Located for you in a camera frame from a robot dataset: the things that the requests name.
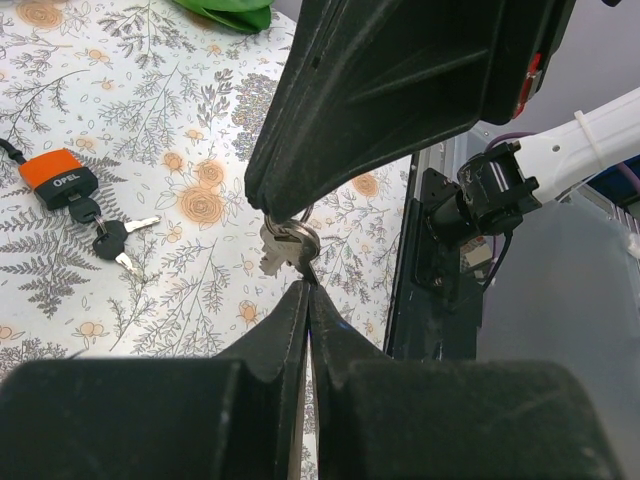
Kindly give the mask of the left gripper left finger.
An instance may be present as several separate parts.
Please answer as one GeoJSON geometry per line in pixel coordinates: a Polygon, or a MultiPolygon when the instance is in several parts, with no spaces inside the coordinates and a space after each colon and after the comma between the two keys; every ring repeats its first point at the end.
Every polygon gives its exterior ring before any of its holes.
{"type": "Polygon", "coordinates": [[[310,286],[211,358],[27,362],[1,386],[5,479],[296,479],[310,286]]]}

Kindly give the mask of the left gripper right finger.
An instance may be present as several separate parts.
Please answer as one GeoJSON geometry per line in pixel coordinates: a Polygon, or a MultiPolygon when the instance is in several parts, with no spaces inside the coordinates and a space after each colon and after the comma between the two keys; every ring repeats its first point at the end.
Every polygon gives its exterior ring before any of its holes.
{"type": "Polygon", "coordinates": [[[323,479],[619,479],[583,386],[538,361],[394,360],[309,291],[323,479]]]}

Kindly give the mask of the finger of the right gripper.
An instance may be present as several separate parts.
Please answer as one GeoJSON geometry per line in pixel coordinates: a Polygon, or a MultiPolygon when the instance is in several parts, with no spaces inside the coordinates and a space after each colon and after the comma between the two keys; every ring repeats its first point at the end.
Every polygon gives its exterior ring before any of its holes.
{"type": "MultiPolygon", "coordinates": [[[[375,2],[374,36],[348,83],[350,112],[373,116],[372,146],[358,136],[354,148],[373,169],[480,121],[516,118],[540,88],[574,8],[570,1],[375,2]]],[[[283,221],[302,210],[261,211],[283,221]]]]}
{"type": "Polygon", "coordinates": [[[371,160],[373,116],[348,108],[358,57],[374,36],[375,1],[305,1],[292,49],[245,172],[256,210],[302,210],[353,177],[371,160]]]}

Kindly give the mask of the silver keys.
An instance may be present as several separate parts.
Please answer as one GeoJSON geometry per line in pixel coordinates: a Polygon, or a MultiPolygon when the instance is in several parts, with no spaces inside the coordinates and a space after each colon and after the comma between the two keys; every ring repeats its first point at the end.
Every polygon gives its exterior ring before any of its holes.
{"type": "Polygon", "coordinates": [[[263,241],[260,268],[265,275],[276,277],[287,264],[312,285],[318,284],[311,262],[319,256],[321,242],[316,231],[307,224],[313,207],[307,207],[299,219],[291,218],[283,223],[276,223],[269,215],[264,216],[260,229],[263,241]]]}

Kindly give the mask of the black-headed keys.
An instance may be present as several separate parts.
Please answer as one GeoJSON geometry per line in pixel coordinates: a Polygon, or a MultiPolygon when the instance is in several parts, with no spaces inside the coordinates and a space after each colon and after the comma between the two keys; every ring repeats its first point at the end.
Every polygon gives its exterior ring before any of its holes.
{"type": "Polygon", "coordinates": [[[144,274],[134,266],[125,252],[125,242],[132,232],[156,225],[159,216],[142,220],[123,222],[121,220],[105,220],[100,206],[91,198],[75,196],[68,206],[70,216],[82,224],[96,224],[96,238],[92,247],[96,256],[102,260],[114,261],[136,278],[142,279],[144,274]]]}

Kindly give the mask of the orange padlock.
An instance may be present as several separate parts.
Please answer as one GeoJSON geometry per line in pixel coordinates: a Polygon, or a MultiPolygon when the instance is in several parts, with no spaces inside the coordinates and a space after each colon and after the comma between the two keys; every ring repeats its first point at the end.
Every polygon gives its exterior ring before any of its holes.
{"type": "Polygon", "coordinates": [[[89,197],[98,189],[96,175],[67,149],[49,151],[27,160],[6,139],[1,139],[1,148],[18,164],[20,176],[49,211],[68,206],[75,197],[89,197]]]}

